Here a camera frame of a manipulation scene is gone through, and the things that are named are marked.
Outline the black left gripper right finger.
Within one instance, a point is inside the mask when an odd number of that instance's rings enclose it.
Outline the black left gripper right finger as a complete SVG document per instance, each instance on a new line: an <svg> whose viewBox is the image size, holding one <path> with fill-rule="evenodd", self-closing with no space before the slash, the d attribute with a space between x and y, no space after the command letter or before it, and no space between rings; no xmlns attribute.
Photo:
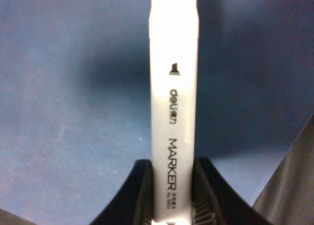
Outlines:
<svg viewBox="0 0 314 225"><path fill-rule="evenodd" d="M245 202L205 157L194 160L192 179L193 225L269 225Z"/></svg>

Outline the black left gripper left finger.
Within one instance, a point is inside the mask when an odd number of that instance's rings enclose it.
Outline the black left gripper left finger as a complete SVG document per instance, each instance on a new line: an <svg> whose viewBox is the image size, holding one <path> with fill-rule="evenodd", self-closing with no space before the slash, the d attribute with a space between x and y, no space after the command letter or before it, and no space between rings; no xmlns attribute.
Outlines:
<svg viewBox="0 0 314 225"><path fill-rule="evenodd" d="M91 224L150 225L153 202L152 163L148 159L137 160L118 193Z"/></svg>

